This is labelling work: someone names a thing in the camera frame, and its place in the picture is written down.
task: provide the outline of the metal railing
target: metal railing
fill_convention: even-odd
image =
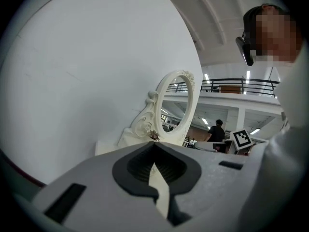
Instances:
[[[203,80],[201,92],[211,93],[239,93],[261,94],[263,96],[276,97],[274,89],[280,82],[245,78],[222,78]],[[188,92],[185,82],[170,84],[167,92]]]

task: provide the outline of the red stripe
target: red stripe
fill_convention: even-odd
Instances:
[[[46,186],[46,184],[44,184],[43,182],[33,178],[32,176],[30,176],[29,174],[27,174],[26,172],[24,172],[23,170],[21,170],[19,167],[17,167],[15,165],[15,163],[13,163],[6,155],[5,153],[2,151],[2,149],[0,149],[0,155],[1,157],[5,160],[6,163],[8,163],[17,173],[19,173],[21,176],[23,176],[26,180],[30,181],[31,183],[35,184],[36,186],[43,188]]]

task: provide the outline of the black slot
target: black slot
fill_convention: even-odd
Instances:
[[[159,193],[148,185],[154,163],[169,186],[167,219],[177,226],[191,218],[179,210],[174,197],[191,191],[199,180],[202,169],[195,160],[159,142],[149,142],[115,162],[112,175],[129,194],[152,197],[156,203]]]
[[[227,168],[233,168],[233,169],[237,169],[237,170],[241,170],[243,167],[243,164],[240,163],[234,163],[234,162],[230,162],[230,161],[226,161],[223,160],[219,163],[219,165],[221,166],[225,166]]]
[[[62,223],[85,189],[86,186],[83,185],[75,183],[70,185],[70,187],[45,211],[45,215],[58,223]]]

